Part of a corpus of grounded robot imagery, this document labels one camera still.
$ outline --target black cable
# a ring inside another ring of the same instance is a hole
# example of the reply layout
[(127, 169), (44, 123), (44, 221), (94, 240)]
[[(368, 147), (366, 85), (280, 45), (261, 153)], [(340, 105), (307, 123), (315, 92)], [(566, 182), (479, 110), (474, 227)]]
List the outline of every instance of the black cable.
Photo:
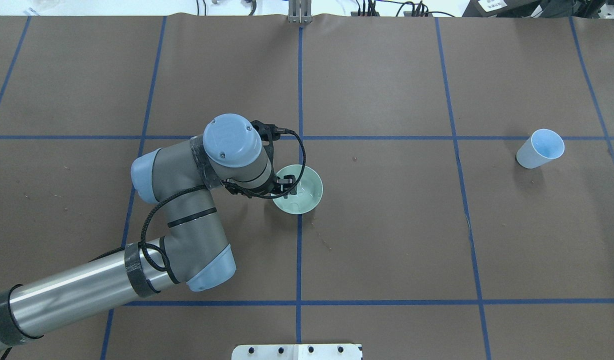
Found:
[(416, 4), (414, 4), (411, 1), (407, 1), (407, 2), (399, 2), (398, 4), (401, 4), (400, 7), (398, 8), (398, 11), (396, 12), (396, 18), (398, 18), (398, 16), (401, 14), (401, 10), (403, 9), (403, 7), (407, 4), (411, 5), (411, 12), (414, 12), (414, 7), (416, 6)]
[(376, 14), (376, 0), (369, 0), (369, 4), (371, 5), (371, 13), (369, 16), (378, 16)]
[(115, 253), (119, 253), (119, 252), (121, 252), (123, 250), (125, 250), (124, 246), (117, 247), (117, 248), (115, 248), (115, 249), (113, 249), (111, 251), (107, 251), (106, 253), (103, 253), (101, 256), (97, 256), (94, 259), (89, 260), (88, 263), (95, 262), (96, 260), (105, 258), (106, 256), (114, 255)]
[(567, 14), (569, 12), (569, 14), (567, 16), (573, 16), (574, 15), (574, 7), (576, 6), (576, 0), (572, 0), (572, 5), (571, 8), (569, 10), (564, 10), (561, 11), (559, 13), (556, 14), (552, 14), (551, 16), (545, 16), (545, 19), (551, 19), (551, 18), (558, 18), (560, 16), (563, 16), (565, 14)]
[(12, 351), (12, 348), (7, 348), (7, 350), (5, 350), (5, 352), (2, 353), (2, 356), (0, 357), (0, 360), (5, 360), (7, 359), (7, 355), (10, 354), (10, 351)]
[[(145, 257), (145, 260), (147, 260), (147, 262), (149, 263), (149, 265), (151, 265), (152, 268), (156, 269), (159, 272), (167, 272), (168, 270), (171, 271), (172, 267), (170, 266), (170, 258), (167, 257), (167, 255), (165, 254), (165, 251), (163, 251), (163, 249), (161, 249), (160, 247), (154, 245), (154, 244), (150, 244), (147, 243), (146, 237), (147, 237), (147, 228), (149, 227), (149, 223), (151, 223), (152, 218), (154, 218), (154, 215), (156, 214), (156, 212), (164, 207), (165, 205), (167, 205), (167, 203), (169, 203), (170, 201), (179, 198), (185, 194), (189, 194), (191, 192), (197, 192), (197, 191), (201, 191), (202, 189), (207, 189), (207, 186), (205, 185), (198, 185), (198, 186), (194, 186), (194, 187), (189, 187), (189, 189), (184, 189), (182, 191), (179, 191), (175, 194), (173, 194), (172, 196), (164, 199), (163, 201), (159, 202), (156, 206), (154, 206), (153, 209), (151, 209), (151, 211), (149, 212), (149, 214), (147, 215), (147, 218), (145, 218), (145, 222), (142, 224), (142, 230), (140, 230), (140, 241), (138, 242), (138, 248), (140, 248), (140, 250), (142, 250), (142, 255)], [(147, 249), (151, 249), (156, 251), (157, 253), (159, 253), (160, 257), (162, 258), (162, 263), (164, 266), (160, 266), (158, 264), (156, 264), (156, 262), (154, 261), (154, 259), (152, 259), (152, 256), (149, 255), (149, 251)]]
[(255, 12), (256, 12), (256, 0), (251, 0), (251, 12), (249, 13), (249, 16), (253, 16)]
[(280, 194), (266, 195), (266, 194), (257, 194), (255, 192), (249, 191), (249, 189), (245, 189), (245, 187), (242, 187), (242, 186), (240, 186), (238, 184), (235, 184), (233, 182), (223, 181), (222, 182), (223, 185), (229, 184), (229, 186), (235, 187), (239, 191), (243, 192), (245, 195), (251, 196), (253, 198), (278, 199), (278, 198), (282, 198), (282, 197), (284, 197), (286, 195), (289, 195), (289, 193), (291, 193), (293, 191), (293, 189), (298, 185), (298, 183), (300, 182), (301, 178), (303, 177), (303, 173), (305, 172), (305, 163), (307, 162), (307, 154), (305, 153), (305, 146), (303, 145), (303, 140), (301, 139), (301, 137), (294, 130), (285, 129), (284, 134), (290, 134), (290, 135), (293, 135), (294, 137), (296, 137), (296, 140), (298, 140), (298, 144), (300, 145), (300, 150), (302, 151), (302, 167), (300, 168), (300, 174), (298, 174), (298, 177), (296, 178), (296, 181), (293, 184), (291, 184), (289, 189), (286, 189), (285, 191), (283, 191)]
[(426, 16), (427, 14), (445, 14), (447, 16), (451, 16), (452, 18), (456, 18), (456, 16), (453, 16), (453, 14), (446, 13), (444, 11), (428, 11), (426, 13), (422, 13), (421, 16)]

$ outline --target white label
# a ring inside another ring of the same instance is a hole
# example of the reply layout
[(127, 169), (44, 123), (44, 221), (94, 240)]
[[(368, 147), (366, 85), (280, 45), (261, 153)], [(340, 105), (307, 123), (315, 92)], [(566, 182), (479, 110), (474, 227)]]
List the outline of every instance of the white label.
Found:
[(494, 10), (503, 9), (507, 6), (503, 0), (478, 0), (478, 4), (486, 12), (492, 12)]

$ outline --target robotic arm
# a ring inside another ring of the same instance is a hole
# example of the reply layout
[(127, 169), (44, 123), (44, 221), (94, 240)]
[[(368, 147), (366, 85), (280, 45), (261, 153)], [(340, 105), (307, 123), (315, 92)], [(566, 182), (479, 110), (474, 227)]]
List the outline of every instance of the robotic arm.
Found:
[(0, 352), (183, 281), (201, 292), (229, 280), (236, 263), (210, 190), (224, 186), (232, 194), (265, 199), (295, 195), (305, 164), (298, 178), (277, 176), (273, 141), (281, 134), (294, 135), (305, 154), (292, 130), (222, 114), (202, 135), (136, 159), (133, 186), (143, 201), (158, 204), (148, 219), (163, 208), (170, 235), (127, 244), (87, 264), (0, 292)]

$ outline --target paper cup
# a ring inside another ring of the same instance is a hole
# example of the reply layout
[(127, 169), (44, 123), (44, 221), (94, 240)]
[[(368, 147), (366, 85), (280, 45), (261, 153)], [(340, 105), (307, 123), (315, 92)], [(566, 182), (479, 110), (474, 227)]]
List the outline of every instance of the paper cup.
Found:
[(560, 158), (565, 152), (565, 142), (552, 130), (538, 129), (522, 144), (515, 159), (522, 167), (534, 169)]
[[(300, 164), (285, 166), (278, 173), (280, 178), (285, 175), (294, 175), (298, 178), (301, 173)], [(279, 197), (273, 199), (273, 203), (282, 211), (288, 214), (305, 214), (311, 212), (323, 197), (323, 180), (318, 173), (309, 166), (305, 166), (302, 178), (296, 186), (296, 194), (288, 194), (287, 198)]]

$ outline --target blue tape line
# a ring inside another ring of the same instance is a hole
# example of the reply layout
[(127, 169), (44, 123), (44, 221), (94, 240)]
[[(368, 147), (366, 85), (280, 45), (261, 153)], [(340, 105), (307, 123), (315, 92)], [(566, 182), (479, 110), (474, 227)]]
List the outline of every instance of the blue tape line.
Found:
[(124, 306), (295, 306), (294, 300), (213, 300), (213, 301), (146, 301), (138, 300)]
[(478, 300), (303, 300), (304, 306), (478, 305)]
[[(138, 157), (143, 155), (143, 148), (145, 147), (145, 136), (147, 134), (147, 126), (149, 125), (149, 115), (152, 109), (152, 99), (154, 98), (154, 87), (156, 86), (156, 76), (158, 75), (158, 63), (161, 58), (161, 49), (163, 48), (163, 38), (165, 37), (165, 25), (167, 24), (167, 16), (162, 17), (162, 25), (160, 26), (160, 37), (158, 39), (158, 49), (156, 50), (156, 60), (154, 61), (153, 73), (151, 75), (151, 85), (149, 86), (149, 98), (147, 98), (147, 109), (145, 110), (145, 119), (142, 123), (142, 134), (140, 135), (140, 145), (138, 146)], [(131, 187), (129, 193), (129, 203), (127, 205), (127, 214), (124, 219), (124, 228), (122, 230), (121, 246), (127, 244), (127, 235), (129, 234), (129, 223), (132, 218), (132, 210), (134, 209), (134, 199), (136, 198), (136, 189)], [(114, 321), (114, 311), (109, 310), (107, 317), (106, 328), (111, 331), (111, 326)], [(107, 356), (107, 348), (109, 343), (108, 331), (105, 331), (105, 340), (103, 341), (103, 348), (100, 352), (101, 360), (104, 360)]]
[(485, 346), (485, 357), (487, 360), (492, 359), (492, 351), (490, 350), (490, 337), (487, 331), (487, 320), (485, 318), (485, 306), (483, 306), (483, 291), (481, 290), (481, 276), (478, 272), (478, 260), (476, 259), (476, 246), (474, 245), (474, 233), (472, 232), (472, 219), (469, 214), (469, 204), (467, 203), (467, 192), (465, 191), (465, 179), (463, 177), (463, 165), (461, 164), (460, 151), (458, 148), (458, 139), (456, 137), (456, 123), (454, 121), (454, 110), (452, 107), (452, 98), (449, 92), (449, 80), (447, 79), (447, 68), (445, 66), (445, 53), (443, 51), (443, 41), (440, 32), (440, 23), (438, 18), (434, 18), (435, 33), (438, 40), (438, 52), (440, 54), (440, 64), (442, 69), (442, 82), (444, 82), (444, 95), (447, 100), (447, 111), (449, 113), (449, 125), (451, 125), (451, 135), (453, 136), (453, 152), (456, 157), (456, 166), (458, 168), (458, 180), (460, 181), (460, 193), (462, 195), (462, 208), (467, 219), (467, 229), (469, 231), (469, 246), (471, 248), (471, 266), (473, 268), (473, 278), (476, 283), (476, 296), (478, 297), (478, 310), (480, 311), (480, 326), (482, 328), (483, 344)]
[(122, 228), (122, 240), (120, 246), (127, 245), (127, 235), (129, 234), (129, 223), (132, 218), (132, 210), (134, 209), (134, 199), (136, 198), (136, 189), (132, 186), (129, 192), (129, 205), (127, 205), (127, 214), (124, 217), (124, 228)]
[[(182, 140), (186, 141), (194, 135), (145, 135), (145, 140)], [(0, 140), (140, 140), (142, 135), (0, 135)], [(457, 135), (458, 141), (526, 141), (528, 136), (469, 136)], [(605, 141), (604, 136), (563, 136), (565, 141)], [(325, 135), (325, 136), (302, 136), (303, 141), (452, 141), (454, 136), (437, 135), (368, 135), (368, 136), (346, 136), (346, 135)], [(291, 135), (282, 135), (282, 141), (295, 141)]]
[[(303, 137), (303, 27), (298, 27), (298, 136)], [(303, 152), (298, 148), (298, 164), (303, 162)], [(303, 215), (296, 220), (296, 344), (301, 344), (303, 299)]]
[(111, 309), (107, 313), (107, 323), (105, 326), (105, 337), (103, 337), (103, 348), (100, 351), (100, 360), (105, 360), (107, 357), (107, 348), (109, 345), (109, 335), (111, 334), (111, 322), (114, 319), (114, 310)]
[(452, 136), (390, 136), (390, 135), (329, 135), (329, 136), (304, 136), (306, 141), (450, 141)]
[(609, 138), (609, 132), (607, 131), (607, 126), (605, 125), (605, 119), (603, 118), (603, 114), (600, 111), (600, 106), (598, 105), (596, 92), (594, 91), (594, 87), (589, 79), (587, 67), (585, 66), (585, 59), (583, 59), (583, 54), (581, 51), (581, 44), (579, 44), (579, 36), (576, 34), (576, 27), (574, 26), (574, 18), (572, 16), (569, 17), (569, 25), (571, 27), (571, 34), (574, 37), (574, 44), (576, 44), (576, 52), (578, 54), (580, 66), (583, 70), (583, 75), (585, 76), (587, 87), (589, 88), (589, 94), (591, 95), (593, 107), (595, 108), (595, 113), (598, 115), (598, 121), (600, 122), (600, 127), (602, 128), (602, 134), (604, 134), (604, 139), (607, 142), (607, 149), (609, 150), (609, 155), (611, 155), (611, 161), (613, 162), (614, 167), (614, 147), (612, 146), (612, 142)]
[(298, 28), (298, 135), (303, 137), (303, 27)]
[(147, 109), (145, 110), (145, 119), (142, 123), (142, 134), (140, 146), (138, 146), (138, 157), (142, 157), (143, 149), (145, 148), (145, 138), (147, 136), (147, 126), (149, 125), (149, 116), (152, 112), (152, 100), (154, 99), (154, 88), (156, 88), (156, 77), (158, 76), (158, 64), (161, 62), (161, 50), (163, 49), (163, 38), (165, 38), (165, 25), (167, 25), (167, 16), (162, 17), (160, 25), (160, 38), (158, 39), (158, 49), (156, 50), (156, 60), (153, 64), (153, 73), (151, 74), (151, 85), (149, 86), (149, 97), (147, 98)]
[(1, 140), (59, 140), (59, 141), (125, 141), (138, 140), (140, 135), (0, 135)]
[(485, 305), (614, 304), (614, 298), (521, 298), (483, 300)]
[(145, 139), (149, 140), (173, 140), (173, 141), (188, 141), (195, 135), (145, 135)]
[(5, 90), (7, 89), (7, 84), (10, 83), (10, 77), (12, 77), (12, 71), (14, 70), (14, 65), (16, 65), (16, 60), (19, 58), (19, 54), (21, 53), (23, 41), (25, 41), (25, 35), (27, 34), (27, 30), (29, 29), (30, 22), (31, 22), (31, 16), (28, 16), (25, 21), (25, 27), (23, 27), (23, 32), (22, 34), (20, 34), (20, 39), (18, 39), (18, 45), (16, 46), (16, 50), (14, 51), (14, 56), (12, 57), (11, 63), (9, 64), (9, 69), (7, 69), (7, 75), (5, 75), (5, 81), (2, 82), (2, 87), (0, 88), (0, 107), (1, 107), (1, 102), (3, 101), (3, 96), (5, 96)]
[(124, 306), (476, 306), (476, 305), (576, 305), (614, 304), (614, 298), (512, 298), (512, 299), (456, 299), (456, 300), (211, 300), (211, 301), (149, 301), (138, 300)]
[(300, 304), (296, 305), (296, 344), (303, 343), (303, 329), (301, 318), (303, 317), (303, 308)]
[(296, 223), (296, 344), (301, 344), (301, 302), (303, 300), (303, 215), (300, 214), (297, 216)]

